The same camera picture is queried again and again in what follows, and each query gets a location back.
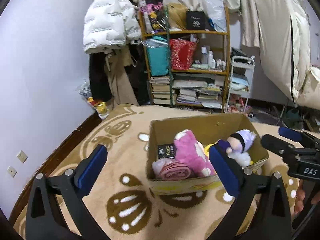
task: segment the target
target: white puffer jacket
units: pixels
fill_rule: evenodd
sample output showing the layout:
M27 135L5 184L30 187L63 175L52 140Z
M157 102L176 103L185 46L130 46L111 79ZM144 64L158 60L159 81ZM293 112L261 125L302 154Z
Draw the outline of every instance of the white puffer jacket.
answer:
M85 53L121 49L140 36L141 29L129 0L93 0L84 17Z

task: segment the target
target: teal storage bin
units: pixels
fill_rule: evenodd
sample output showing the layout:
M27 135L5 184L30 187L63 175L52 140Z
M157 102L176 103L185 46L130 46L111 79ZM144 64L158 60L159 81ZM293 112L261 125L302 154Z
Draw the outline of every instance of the teal storage bin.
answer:
M165 41L166 39L159 36L152 37L155 40ZM166 76L169 72L168 66L168 47L148 48L147 54L151 76Z

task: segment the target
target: red gift bag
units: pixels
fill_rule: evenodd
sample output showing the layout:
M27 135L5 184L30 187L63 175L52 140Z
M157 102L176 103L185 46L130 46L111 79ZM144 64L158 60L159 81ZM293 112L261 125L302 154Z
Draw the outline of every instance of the red gift bag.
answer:
M189 69L193 62L193 53L197 44L192 41L170 40L171 68L175 70Z

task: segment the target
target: wall socket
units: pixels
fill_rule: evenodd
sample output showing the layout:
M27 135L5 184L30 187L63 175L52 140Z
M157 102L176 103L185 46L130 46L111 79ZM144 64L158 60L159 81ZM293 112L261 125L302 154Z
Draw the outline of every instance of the wall socket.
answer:
M7 169L7 172L10 174L11 177L14 178L14 176L17 174L17 171L15 170L14 167L9 166L9 168Z
M26 161L26 159L28 159L28 156L21 150L18 155L17 158L24 163Z

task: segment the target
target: metal screw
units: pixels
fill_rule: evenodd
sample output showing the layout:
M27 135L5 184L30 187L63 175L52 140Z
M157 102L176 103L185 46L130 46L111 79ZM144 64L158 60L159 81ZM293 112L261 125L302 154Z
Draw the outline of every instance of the metal screw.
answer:
M36 179L42 179L43 177L43 174L42 173L38 173L37 176L36 176Z
M245 168L243 170L244 174L247 174L247 175L251 175L252 174L252 170L248 169L248 168Z
M73 170L72 169L67 169L64 174L66 174L67 176L70 176L73 174Z
M274 173L274 176L277 178L277 179L280 179L281 178L281 174L279 171L275 172Z

